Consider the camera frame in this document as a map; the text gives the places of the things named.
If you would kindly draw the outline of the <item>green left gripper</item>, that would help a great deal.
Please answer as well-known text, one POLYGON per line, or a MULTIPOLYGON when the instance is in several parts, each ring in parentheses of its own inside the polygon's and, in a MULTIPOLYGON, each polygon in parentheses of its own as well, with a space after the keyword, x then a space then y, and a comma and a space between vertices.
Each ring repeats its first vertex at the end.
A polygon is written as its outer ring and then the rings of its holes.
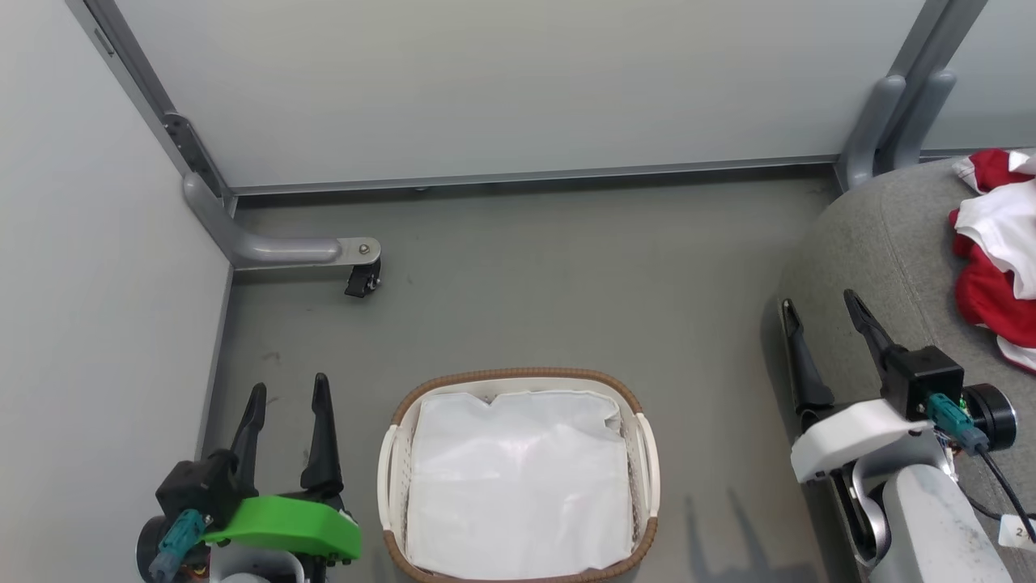
MULTIPOLYGON (((231 450, 236 455, 236 480, 255 488, 258 437, 264 427, 267 388, 262 381, 252 388, 231 450)), ((308 462, 301 472, 301 492, 241 499, 230 519, 212 525, 201 542, 210 546, 237 543, 296 555, 321 557, 332 562, 359 560, 363 536, 359 525, 344 506, 344 484, 329 378, 315 376, 312 411, 313 435, 308 462)))

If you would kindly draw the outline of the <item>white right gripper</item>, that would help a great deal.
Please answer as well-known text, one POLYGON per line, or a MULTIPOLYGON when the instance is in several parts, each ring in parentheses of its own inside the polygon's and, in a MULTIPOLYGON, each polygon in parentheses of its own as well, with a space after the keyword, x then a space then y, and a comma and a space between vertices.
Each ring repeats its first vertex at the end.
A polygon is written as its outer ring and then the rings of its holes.
MULTIPOLYGON (((864 337, 881 383, 887 383, 888 358, 906 348, 885 332, 854 289, 844 289, 843 299, 852 327, 864 337)), ((834 395, 822 380, 792 299, 782 301, 780 315, 792 373, 793 410, 800 424, 811 425, 792 444, 789 461, 798 483, 826 479, 847 467, 852 480, 891 479, 914 466, 932 467, 954 480, 954 468, 936 438, 932 421, 909 421, 881 399, 852 403, 822 419, 834 409, 834 395)))

